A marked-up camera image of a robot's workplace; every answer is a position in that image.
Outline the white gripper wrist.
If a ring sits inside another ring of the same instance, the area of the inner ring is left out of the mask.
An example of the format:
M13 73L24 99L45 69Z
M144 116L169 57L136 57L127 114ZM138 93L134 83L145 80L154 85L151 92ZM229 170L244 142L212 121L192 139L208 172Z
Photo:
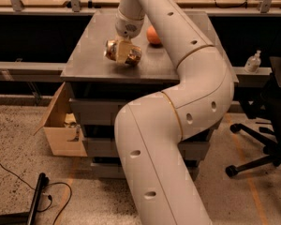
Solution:
M115 17L115 30L117 42L116 62L118 64L130 64L130 52L133 48L131 41L142 29L145 13L142 9L128 13L117 10Z

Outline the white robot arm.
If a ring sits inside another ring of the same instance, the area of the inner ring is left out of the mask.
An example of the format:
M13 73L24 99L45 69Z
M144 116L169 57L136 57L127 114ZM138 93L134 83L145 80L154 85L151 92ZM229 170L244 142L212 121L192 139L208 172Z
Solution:
M213 225L178 149L219 122L234 84L229 63L173 0L121 0L116 30L149 19L179 83L118 112L115 142L142 225Z

